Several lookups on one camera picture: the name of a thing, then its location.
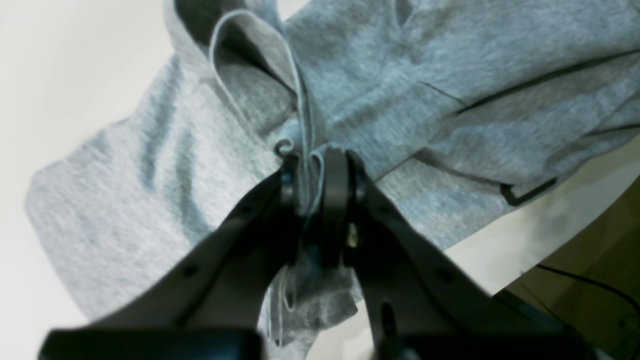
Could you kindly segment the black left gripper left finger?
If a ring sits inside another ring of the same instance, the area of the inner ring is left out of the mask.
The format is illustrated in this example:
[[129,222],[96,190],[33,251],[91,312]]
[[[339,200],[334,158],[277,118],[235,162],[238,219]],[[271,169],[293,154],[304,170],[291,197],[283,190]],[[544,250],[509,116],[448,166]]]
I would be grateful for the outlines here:
[[109,316],[50,331],[41,360],[267,360],[265,292],[294,260],[298,157],[250,190],[216,231]]

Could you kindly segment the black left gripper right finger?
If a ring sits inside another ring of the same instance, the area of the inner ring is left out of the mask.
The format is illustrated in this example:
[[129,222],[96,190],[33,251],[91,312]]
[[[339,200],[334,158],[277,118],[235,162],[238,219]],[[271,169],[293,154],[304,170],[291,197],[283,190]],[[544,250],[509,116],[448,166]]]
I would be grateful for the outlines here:
[[356,153],[323,157],[320,263],[352,268],[375,360],[595,360],[582,338],[487,296],[367,176]]

